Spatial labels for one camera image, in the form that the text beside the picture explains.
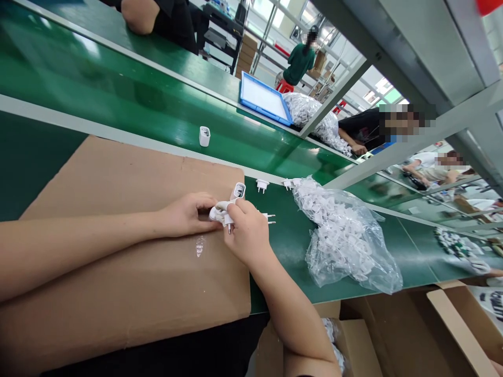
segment person sitting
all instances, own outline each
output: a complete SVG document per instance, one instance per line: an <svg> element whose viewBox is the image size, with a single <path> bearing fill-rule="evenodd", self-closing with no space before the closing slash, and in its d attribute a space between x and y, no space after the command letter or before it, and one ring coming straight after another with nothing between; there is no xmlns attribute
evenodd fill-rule
<svg viewBox="0 0 503 377"><path fill-rule="evenodd" d="M295 86L300 82L308 70L313 69L315 54L311 46L316 41L317 37L318 29L313 27L308 33L305 45L299 43L294 47L288 58L288 64L290 64L290 66L285 69L284 72L279 72L276 75L275 88L278 87L281 80L285 80L288 84Z"/></svg>
<svg viewBox="0 0 503 377"><path fill-rule="evenodd" d="M402 170L410 173L426 187L433 183L442 185L456 182L460 172L450 167L464 165L461 155L454 150L448 153L418 153L412 156L411 160L411 163L402 166Z"/></svg>
<svg viewBox="0 0 503 377"><path fill-rule="evenodd" d="M354 155L361 156L388 141L400 141L414 135L416 128L425 126L423 113L407 105L399 111L385 112L374 107L362 113L339 120L339 136Z"/></svg>
<svg viewBox="0 0 503 377"><path fill-rule="evenodd" d="M116 5L128 28L138 35L152 32L199 54L188 0L119 0Z"/></svg>

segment person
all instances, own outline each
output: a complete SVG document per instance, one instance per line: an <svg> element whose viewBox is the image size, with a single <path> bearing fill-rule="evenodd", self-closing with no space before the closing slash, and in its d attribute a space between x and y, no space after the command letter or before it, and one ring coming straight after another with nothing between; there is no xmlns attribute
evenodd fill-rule
<svg viewBox="0 0 503 377"><path fill-rule="evenodd" d="M460 171L451 168L464 164L463 158L455 150L447 153L418 153L412 156L411 160L411 163L402 166L402 170L412 174L426 187L435 182L439 185L456 182Z"/></svg>
<svg viewBox="0 0 503 377"><path fill-rule="evenodd" d="M220 230L230 252L249 268L264 294L285 347L285 375L341 376L321 318L269 244L267 219L252 203L238 199L227 209L234 221L229 234L220 223L198 218L199 211L216 203L211 194L192 193L157 212L0 223L0 301L135 243ZM208 330L115 351L44 375L244 376L267 320L267 316L252 315Z"/></svg>
<svg viewBox="0 0 503 377"><path fill-rule="evenodd" d="M413 135L415 128L424 127L424 115L414 112L412 108L412 105L408 105L405 110L396 112L371 108L339 120L338 134L349 144L354 155L361 156L387 141Z"/></svg>
<svg viewBox="0 0 503 377"><path fill-rule="evenodd" d="M128 28L135 34L152 32L169 39L196 55L199 54L194 36L188 0L118 0L116 8Z"/></svg>
<svg viewBox="0 0 503 377"><path fill-rule="evenodd" d="M313 43L318 38L318 29L311 28L308 33L308 38L305 43L296 45L288 58L290 66L284 72L279 72L276 75L274 87L277 88L281 80L285 80L290 85L297 85L305 73L312 70L314 67L315 53L311 48Z"/></svg>
<svg viewBox="0 0 503 377"><path fill-rule="evenodd" d="M476 208L479 211L486 211L489 209L501 208L501 211L491 213L491 214L483 214L484 218L487 220L486 222L499 222L503 221L503 199L467 199L466 200L470 206Z"/></svg>

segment red stool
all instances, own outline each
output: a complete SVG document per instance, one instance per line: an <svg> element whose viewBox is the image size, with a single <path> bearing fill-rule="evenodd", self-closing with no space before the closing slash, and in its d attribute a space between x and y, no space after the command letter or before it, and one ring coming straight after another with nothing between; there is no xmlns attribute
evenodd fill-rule
<svg viewBox="0 0 503 377"><path fill-rule="evenodd" d="M276 90L280 93L293 92L293 85L290 85L283 79L279 82L278 86L276 87Z"/></svg>

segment plastic bag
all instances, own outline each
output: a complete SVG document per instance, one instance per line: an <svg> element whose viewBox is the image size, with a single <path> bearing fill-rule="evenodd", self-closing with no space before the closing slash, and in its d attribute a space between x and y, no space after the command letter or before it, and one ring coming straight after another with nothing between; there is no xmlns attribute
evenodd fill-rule
<svg viewBox="0 0 503 377"><path fill-rule="evenodd" d="M320 102L302 93L284 93L283 98L288 110L290 110L293 123L299 127L304 127L321 107ZM346 156L351 156L351 147L345 140L340 138L338 130L337 117L333 112L329 112L312 133L335 150L344 153Z"/></svg>
<svg viewBox="0 0 503 377"><path fill-rule="evenodd" d="M339 368L341 368L341 374L344 373L346 369L347 360L342 355L342 353L335 346L335 339L339 336L339 329L336 324L330 320L330 318L322 318L323 324L325 325L326 334L329 336L330 343L332 344L332 349L334 350L335 357L337 358L337 362L339 363Z"/></svg>
<svg viewBox="0 0 503 377"><path fill-rule="evenodd" d="M392 294L403 287L400 270L386 249L381 218L351 193L327 190L311 176L293 189L299 208L319 227L305 256L322 287L351 276L362 287Z"/></svg>

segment person standing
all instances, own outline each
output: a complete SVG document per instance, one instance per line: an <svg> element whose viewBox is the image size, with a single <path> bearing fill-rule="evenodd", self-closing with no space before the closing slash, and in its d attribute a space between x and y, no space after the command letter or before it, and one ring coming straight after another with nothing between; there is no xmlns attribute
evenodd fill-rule
<svg viewBox="0 0 503 377"><path fill-rule="evenodd" d="M285 80L288 84L295 86L300 82L307 71L313 69L315 53L311 46L317 38L318 28L312 27L311 31L308 33L305 45L299 43L290 54L288 58L288 64L290 64L290 66L285 69L285 71L279 72L276 75L275 88L278 87L281 80Z"/></svg>

